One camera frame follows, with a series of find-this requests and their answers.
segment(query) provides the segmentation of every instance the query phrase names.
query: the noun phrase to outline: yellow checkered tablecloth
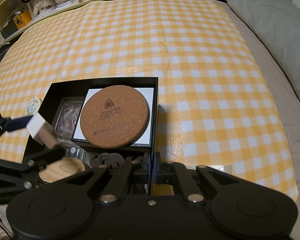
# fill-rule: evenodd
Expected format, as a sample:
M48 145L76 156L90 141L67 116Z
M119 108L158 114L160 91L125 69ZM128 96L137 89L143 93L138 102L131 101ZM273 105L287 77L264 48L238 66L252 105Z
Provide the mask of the yellow checkered tablecloth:
M95 1L43 20L0 63L0 112L24 115L52 82L158 76L156 150L184 164L298 191L285 132L261 71L228 14L212 0ZM20 162L26 130L0 139Z

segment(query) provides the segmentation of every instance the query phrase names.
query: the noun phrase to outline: cork coaster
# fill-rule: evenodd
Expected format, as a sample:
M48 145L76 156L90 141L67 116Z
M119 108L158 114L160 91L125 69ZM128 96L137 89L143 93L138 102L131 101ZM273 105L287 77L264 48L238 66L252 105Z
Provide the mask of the cork coaster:
M116 85L96 92L80 117L84 137L93 145L112 149L136 141L149 122L149 107L136 89Z

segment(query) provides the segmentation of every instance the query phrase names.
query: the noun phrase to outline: grey pillow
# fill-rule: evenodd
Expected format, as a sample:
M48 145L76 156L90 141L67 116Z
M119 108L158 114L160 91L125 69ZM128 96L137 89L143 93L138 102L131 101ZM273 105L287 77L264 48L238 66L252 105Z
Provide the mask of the grey pillow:
M300 10L288 0L227 2L266 45L300 100Z

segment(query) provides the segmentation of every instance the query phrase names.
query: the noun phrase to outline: screw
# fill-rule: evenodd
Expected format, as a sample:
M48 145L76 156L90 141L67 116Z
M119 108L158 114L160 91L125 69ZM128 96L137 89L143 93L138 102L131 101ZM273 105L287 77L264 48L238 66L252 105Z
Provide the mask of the screw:
M32 167L35 165L35 162L33 160L28 160L27 164Z
M157 203L157 202L156 202L155 200L149 200L149 201L148 201L148 204L149 204L150 206L154 206L156 203Z
M204 197L200 194L190 194L188 196L188 200L193 203L196 203L196 202L200 202L200 201L204 200Z
M30 188L32 188L32 183L29 181L26 181L23 183L23 186L24 186L24 188L30 189Z
M100 197L100 200L104 203L112 203L116 201L116 197L112 194L106 194L106 195L102 195Z

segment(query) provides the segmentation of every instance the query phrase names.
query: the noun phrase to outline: bed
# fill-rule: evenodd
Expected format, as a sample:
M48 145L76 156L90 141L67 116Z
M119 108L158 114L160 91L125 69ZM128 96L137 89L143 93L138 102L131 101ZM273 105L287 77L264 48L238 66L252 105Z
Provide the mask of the bed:
M233 165L234 175L288 194L300 212L300 102L226 3L91 2L41 21L0 63L0 112L23 115L52 82L114 75L159 77L156 147L165 159ZM1 138L0 158L22 161L27 137ZM300 239L300 213L292 237Z

